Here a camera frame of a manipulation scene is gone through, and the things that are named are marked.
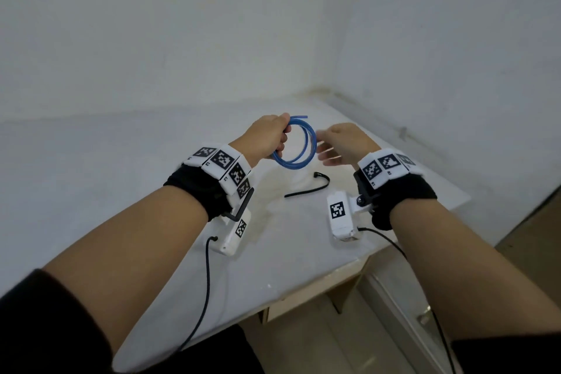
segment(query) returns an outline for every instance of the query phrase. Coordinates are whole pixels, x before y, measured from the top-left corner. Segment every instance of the black sleeve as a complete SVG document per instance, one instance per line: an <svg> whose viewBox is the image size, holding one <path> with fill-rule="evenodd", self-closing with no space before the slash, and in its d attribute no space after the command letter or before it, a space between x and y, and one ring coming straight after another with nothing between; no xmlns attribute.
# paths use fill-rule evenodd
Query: black sleeve
<svg viewBox="0 0 561 374"><path fill-rule="evenodd" d="M3 372L110 372L109 342L81 303L41 270L0 299Z"/></svg>
<svg viewBox="0 0 561 374"><path fill-rule="evenodd" d="M465 373L553 372L559 348L561 333L452 342Z"/></svg>

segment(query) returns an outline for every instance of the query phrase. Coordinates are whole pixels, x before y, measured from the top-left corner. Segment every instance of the black wrist strap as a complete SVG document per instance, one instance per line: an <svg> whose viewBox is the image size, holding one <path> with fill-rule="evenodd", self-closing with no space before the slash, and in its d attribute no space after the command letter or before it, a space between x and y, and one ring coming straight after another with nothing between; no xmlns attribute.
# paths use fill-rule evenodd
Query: black wrist strap
<svg viewBox="0 0 561 374"><path fill-rule="evenodd" d="M374 206L372 224L382 231L392 229L389 214L403 200L408 198L436 200L437 198L430 185L420 175L408 174L392 179L377 189L370 186L368 179L360 169L354 173L354 179L366 202Z"/></svg>
<svg viewBox="0 0 561 374"><path fill-rule="evenodd" d="M218 179L214 179L199 167L182 164L164 186L175 186L183 189L195 197L207 211L209 221L222 213L231 212L226 193L220 186Z"/></svg>

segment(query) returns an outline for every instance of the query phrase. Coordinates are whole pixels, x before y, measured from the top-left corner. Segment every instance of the right hand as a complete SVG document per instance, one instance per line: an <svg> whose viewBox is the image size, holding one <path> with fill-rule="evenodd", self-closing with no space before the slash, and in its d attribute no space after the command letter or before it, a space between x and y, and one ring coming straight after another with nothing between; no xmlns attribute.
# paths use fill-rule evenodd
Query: right hand
<svg viewBox="0 0 561 374"><path fill-rule="evenodd" d="M370 152L380 150L380 145L374 142L354 123L334 124L327 130L317 130L318 145L316 152L318 160L324 166L340 166L350 164L355 170L357 164Z"/></svg>

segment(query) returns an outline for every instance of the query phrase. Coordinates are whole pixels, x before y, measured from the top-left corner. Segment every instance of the left hand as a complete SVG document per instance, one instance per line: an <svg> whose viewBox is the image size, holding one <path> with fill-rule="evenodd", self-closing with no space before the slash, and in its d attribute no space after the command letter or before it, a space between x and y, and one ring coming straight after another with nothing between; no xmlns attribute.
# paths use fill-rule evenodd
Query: left hand
<svg viewBox="0 0 561 374"><path fill-rule="evenodd" d="M274 151L282 157L286 134L291 131L288 125L290 114L263 115L257 119L242 136L230 143L240 151L253 169L262 158L270 158Z"/></svg>

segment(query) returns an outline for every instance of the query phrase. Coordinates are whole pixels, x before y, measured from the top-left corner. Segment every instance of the forearm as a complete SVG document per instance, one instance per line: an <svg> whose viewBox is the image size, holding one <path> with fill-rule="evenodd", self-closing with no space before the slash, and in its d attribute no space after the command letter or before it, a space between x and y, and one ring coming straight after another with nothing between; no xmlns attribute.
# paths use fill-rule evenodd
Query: forearm
<svg viewBox="0 0 561 374"><path fill-rule="evenodd" d="M561 331L559 308L438 201L404 200L390 221L453 340Z"/></svg>
<svg viewBox="0 0 561 374"><path fill-rule="evenodd" d="M44 270L86 307L115 353L206 223L196 199L164 186L89 232Z"/></svg>

